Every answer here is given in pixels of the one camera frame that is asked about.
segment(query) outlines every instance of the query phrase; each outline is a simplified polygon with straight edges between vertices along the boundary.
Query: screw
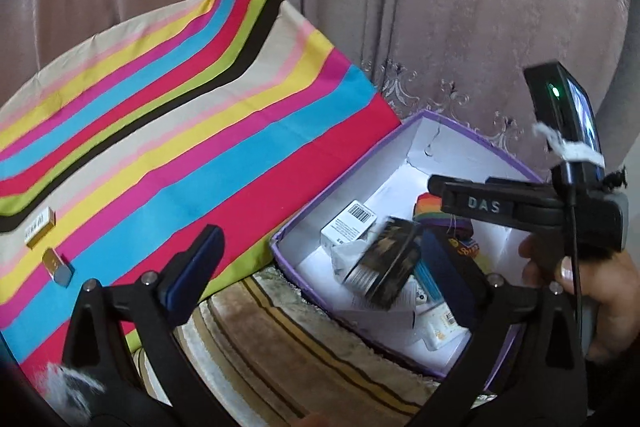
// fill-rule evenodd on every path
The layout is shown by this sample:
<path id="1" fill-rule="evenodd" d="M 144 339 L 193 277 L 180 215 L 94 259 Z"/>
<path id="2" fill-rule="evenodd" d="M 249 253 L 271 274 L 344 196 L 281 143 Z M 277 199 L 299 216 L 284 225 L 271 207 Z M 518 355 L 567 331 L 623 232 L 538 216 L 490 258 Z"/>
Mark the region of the screw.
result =
<path id="1" fill-rule="evenodd" d="M 486 276 L 486 279 L 494 288 L 498 288 L 504 284 L 504 277 L 499 273 L 490 273 Z"/>
<path id="2" fill-rule="evenodd" d="M 549 283 L 549 289 L 551 290 L 551 293 L 553 293 L 553 295 L 560 295 L 564 291 L 560 283 L 556 281 L 551 281 Z"/>
<path id="3" fill-rule="evenodd" d="M 95 290 L 95 287 L 98 285 L 97 279 L 87 279 L 82 283 L 82 289 L 86 292 L 90 292 L 91 290 Z"/>
<path id="4" fill-rule="evenodd" d="M 158 274 L 154 271 L 144 272 L 140 280 L 145 286 L 149 286 L 158 280 Z"/>

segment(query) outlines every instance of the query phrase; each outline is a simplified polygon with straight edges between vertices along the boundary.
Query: open box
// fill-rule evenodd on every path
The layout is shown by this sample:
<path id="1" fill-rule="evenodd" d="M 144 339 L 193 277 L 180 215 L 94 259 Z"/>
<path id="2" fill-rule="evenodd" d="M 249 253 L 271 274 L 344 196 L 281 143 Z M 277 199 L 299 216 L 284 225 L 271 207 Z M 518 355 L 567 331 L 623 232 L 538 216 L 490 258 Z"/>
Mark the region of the open box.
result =
<path id="1" fill-rule="evenodd" d="M 340 312 L 350 293 L 334 279 L 331 258 L 320 246 L 322 227 L 353 200 L 364 203 L 378 219 L 412 219 L 415 201 L 427 191 L 431 174 L 476 182 L 484 182 L 489 176 L 540 181 L 523 163 L 474 131 L 425 110 L 380 140 L 279 230 L 270 245 L 286 277 L 302 289 L 306 298 L 394 359 L 424 374 L 444 377 L 466 345 L 468 331 L 441 349 L 429 351 L 415 331 L 396 326 L 393 314 L 381 319 L 376 331 L 359 327 Z M 526 233 L 479 221 L 473 225 L 474 238 L 492 271 L 512 284 L 521 283 L 525 261 L 517 249 Z M 513 335 L 505 341 L 494 374 L 511 342 Z"/>

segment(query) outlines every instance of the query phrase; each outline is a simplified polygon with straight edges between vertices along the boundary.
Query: colorful striped tablecloth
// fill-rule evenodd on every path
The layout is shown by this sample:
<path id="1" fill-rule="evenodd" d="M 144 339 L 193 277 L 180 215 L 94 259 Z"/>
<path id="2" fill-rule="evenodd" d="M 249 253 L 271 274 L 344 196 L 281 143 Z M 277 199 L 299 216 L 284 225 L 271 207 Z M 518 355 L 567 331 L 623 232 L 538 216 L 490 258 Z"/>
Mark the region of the colorful striped tablecloth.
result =
<path id="1" fill-rule="evenodd" d="M 59 361 L 84 280 L 159 270 L 206 223 L 226 235 L 206 296 L 254 272 L 271 233 L 398 123 L 285 0 L 187 0 L 75 47 L 0 110 L 0 330 L 15 358 L 30 377 Z M 30 250 L 46 206 L 56 225 Z M 75 270 L 68 288 L 47 247 Z"/>

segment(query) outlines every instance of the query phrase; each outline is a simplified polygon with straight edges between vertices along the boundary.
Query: fingernail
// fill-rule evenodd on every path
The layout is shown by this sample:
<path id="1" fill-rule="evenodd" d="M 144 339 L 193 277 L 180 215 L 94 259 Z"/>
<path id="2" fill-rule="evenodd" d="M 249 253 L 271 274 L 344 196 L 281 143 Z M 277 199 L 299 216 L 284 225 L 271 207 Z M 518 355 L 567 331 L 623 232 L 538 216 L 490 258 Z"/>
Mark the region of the fingernail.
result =
<path id="1" fill-rule="evenodd" d="M 564 259 L 562 259 L 562 263 L 560 264 L 560 275 L 567 282 L 574 281 L 574 271 L 571 268 L 570 257 L 564 257 Z"/>

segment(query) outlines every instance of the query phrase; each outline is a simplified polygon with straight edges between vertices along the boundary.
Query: brown striped rug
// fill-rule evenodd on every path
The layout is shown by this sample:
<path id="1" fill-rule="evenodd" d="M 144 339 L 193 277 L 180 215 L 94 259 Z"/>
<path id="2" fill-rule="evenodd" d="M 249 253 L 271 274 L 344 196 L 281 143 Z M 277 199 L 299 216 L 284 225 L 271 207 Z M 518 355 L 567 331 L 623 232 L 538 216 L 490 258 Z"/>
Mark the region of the brown striped rug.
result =
<path id="1" fill-rule="evenodd" d="M 176 335 L 247 427 L 290 425 L 313 412 L 335 426 L 399 427 L 436 388 L 303 301 L 273 266 L 201 303 Z M 168 403 L 143 349 L 134 360 L 148 392 Z"/>

